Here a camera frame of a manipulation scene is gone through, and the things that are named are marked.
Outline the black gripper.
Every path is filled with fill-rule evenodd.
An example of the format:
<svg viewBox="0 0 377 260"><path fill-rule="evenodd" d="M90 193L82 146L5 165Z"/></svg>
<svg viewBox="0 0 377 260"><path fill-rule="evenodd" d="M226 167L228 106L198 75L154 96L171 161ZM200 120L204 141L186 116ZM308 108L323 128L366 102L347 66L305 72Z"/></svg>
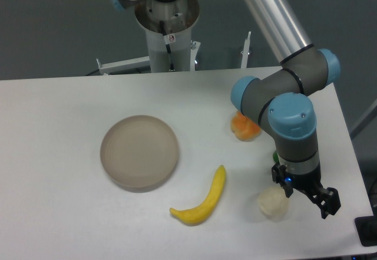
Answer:
<svg viewBox="0 0 377 260"><path fill-rule="evenodd" d="M338 190L322 187L320 162L304 174L290 173L286 165L275 163L272 167L272 180L280 185L287 198L291 197L294 189L306 195L320 209L322 219L334 216L341 207Z"/></svg>

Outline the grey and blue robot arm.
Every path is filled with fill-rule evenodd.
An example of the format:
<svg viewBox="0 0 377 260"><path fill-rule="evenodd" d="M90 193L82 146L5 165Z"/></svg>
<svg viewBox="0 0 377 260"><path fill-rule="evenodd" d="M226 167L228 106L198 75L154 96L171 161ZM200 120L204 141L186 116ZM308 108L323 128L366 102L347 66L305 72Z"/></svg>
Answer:
<svg viewBox="0 0 377 260"><path fill-rule="evenodd" d="M154 39L147 44L153 72L194 68L187 33L199 17L197 0L111 0L120 9L135 9L138 23ZM338 191L320 181L316 114L310 95L340 74L337 57L316 49L286 0L244 0L281 69L259 79L239 79L231 91L235 108L275 141L279 161L272 179L290 197L294 191L317 205L323 218L340 209Z"/></svg>

